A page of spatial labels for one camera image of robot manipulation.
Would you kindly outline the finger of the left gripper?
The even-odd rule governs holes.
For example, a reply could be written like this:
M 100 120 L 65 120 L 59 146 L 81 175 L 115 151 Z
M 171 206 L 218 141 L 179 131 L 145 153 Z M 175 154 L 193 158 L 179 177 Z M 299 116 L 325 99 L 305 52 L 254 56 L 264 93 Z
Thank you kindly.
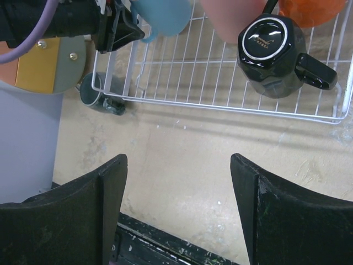
M 141 40 L 145 33 L 137 25 L 137 15 L 125 7 L 122 2 L 114 2 L 113 42 L 111 51 L 116 51 L 125 45 Z

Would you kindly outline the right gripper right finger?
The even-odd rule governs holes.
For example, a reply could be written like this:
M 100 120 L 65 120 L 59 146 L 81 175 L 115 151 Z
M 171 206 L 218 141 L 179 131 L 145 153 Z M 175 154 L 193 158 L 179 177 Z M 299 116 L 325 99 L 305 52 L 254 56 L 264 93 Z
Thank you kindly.
M 235 153 L 230 162 L 251 264 L 351 264 L 352 202 L 303 188 Z

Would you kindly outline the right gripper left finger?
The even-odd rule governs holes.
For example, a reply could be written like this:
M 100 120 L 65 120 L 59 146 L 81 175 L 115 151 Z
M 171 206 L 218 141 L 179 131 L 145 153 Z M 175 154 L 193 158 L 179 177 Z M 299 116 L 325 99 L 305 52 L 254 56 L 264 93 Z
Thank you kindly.
M 127 180 L 127 156 L 1 205 L 2 264 L 108 264 Z

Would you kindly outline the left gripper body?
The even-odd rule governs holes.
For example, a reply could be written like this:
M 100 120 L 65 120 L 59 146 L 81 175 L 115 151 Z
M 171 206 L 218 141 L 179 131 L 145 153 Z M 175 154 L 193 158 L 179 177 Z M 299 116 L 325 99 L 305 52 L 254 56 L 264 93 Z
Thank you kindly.
M 118 1 L 106 1 L 104 13 L 101 13 L 95 1 L 60 1 L 43 37 L 90 35 L 100 53 L 115 51 L 118 7 Z

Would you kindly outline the light blue mug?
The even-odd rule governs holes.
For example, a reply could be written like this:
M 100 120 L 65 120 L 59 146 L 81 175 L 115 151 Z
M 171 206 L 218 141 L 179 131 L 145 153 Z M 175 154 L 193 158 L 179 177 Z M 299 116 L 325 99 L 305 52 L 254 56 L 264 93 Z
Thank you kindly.
M 175 36 L 180 34 L 192 15 L 189 1 L 184 0 L 139 0 L 130 2 L 133 21 L 140 16 L 151 27 L 151 34 L 141 39 L 143 43 L 152 42 L 158 35 Z

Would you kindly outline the grey-blue round mug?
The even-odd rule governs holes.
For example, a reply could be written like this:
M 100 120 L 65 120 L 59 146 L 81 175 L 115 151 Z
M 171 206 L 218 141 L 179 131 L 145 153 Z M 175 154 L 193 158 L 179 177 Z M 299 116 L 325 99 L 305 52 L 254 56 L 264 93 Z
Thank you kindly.
M 104 94 L 103 92 L 96 91 L 92 88 L 93 73 L 84 76 L 80 88 L 80 98 L 86 107 L 96 110 L 101 113 L 111 113 L 121 116 L 125 113 L 125 101 L 120 97 L 114 97 Z M 105 72 L 97 72 L 95 77 L 95 86 L 103 88 L 106 79 Z M 113 75 L 111 81 L 110 91 L 114 94 L 122 95 L 124 91 L 124 79 L 118 78 Z

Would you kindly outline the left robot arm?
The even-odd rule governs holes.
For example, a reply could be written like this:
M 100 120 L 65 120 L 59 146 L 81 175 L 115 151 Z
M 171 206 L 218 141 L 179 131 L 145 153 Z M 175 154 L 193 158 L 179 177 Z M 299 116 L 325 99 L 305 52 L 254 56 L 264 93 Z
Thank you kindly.
M 1 41 L 15 48 L 40 19 L 45 1 L 1 1 Z M 136 16 L 121 1 L 108 1 L 104 11 L 96 1 L 59 1 L 44 39 L 90 35 L 100 53 L 115 51 L 145 33 Z

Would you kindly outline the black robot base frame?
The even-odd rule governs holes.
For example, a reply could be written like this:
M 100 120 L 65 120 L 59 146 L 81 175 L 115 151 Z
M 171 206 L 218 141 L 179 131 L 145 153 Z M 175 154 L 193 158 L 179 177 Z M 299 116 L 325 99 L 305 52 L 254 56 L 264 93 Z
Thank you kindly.
M 235 264 L 188 241 L 121 213 L 110 264 Z

